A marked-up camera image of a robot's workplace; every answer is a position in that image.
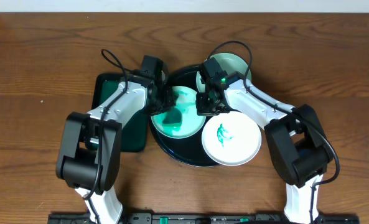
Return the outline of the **green scrub sponge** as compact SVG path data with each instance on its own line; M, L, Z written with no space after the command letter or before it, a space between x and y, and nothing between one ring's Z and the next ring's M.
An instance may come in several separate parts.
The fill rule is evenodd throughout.
M167 126L179 126L182 124L182 113L177 108L168 111L162 123Z

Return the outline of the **pale green plate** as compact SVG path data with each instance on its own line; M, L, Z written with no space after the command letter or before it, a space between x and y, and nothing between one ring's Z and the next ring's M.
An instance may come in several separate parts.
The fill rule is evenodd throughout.
M248 66L248 64L241 57L231 53L218 53L212 55L211 58L215 58L221 68L226 70L228 74L231 74L235 71L244 74ZM205 83L202 80L200 72L197 72L195 81L198 92L205 92Z

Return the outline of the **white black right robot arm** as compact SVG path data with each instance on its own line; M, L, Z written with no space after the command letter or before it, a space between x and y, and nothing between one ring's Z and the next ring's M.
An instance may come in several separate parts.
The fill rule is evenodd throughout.
M205 152L217 163L250 161L266 142L278 176L286 183L284 214L293 223L314 223L318 188L338 156L309 105L294 107L257 89L248 79L207 82L196 95L199 115L210 116L202 131Z

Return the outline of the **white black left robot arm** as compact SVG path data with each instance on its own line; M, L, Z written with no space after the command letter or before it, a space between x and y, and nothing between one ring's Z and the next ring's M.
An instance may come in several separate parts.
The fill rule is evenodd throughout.
M123 213L114 189L123 128L139 111L155 115L174 104L167 73L142 69L124 73L97 107L67 116L55 172L82 196L93 223L118 223Z

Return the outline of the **light green plate with stain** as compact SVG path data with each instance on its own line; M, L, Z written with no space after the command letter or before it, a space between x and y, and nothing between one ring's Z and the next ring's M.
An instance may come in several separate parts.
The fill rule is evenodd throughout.
M182 113L182 124L179 126L167 126L162 123L165 113L151 116L154 127L162 135L173 138L183 139L194 135L199 131L206 121L206 116L200 116L196 110L197 92L186 86L173 86L175 96L175 106Z

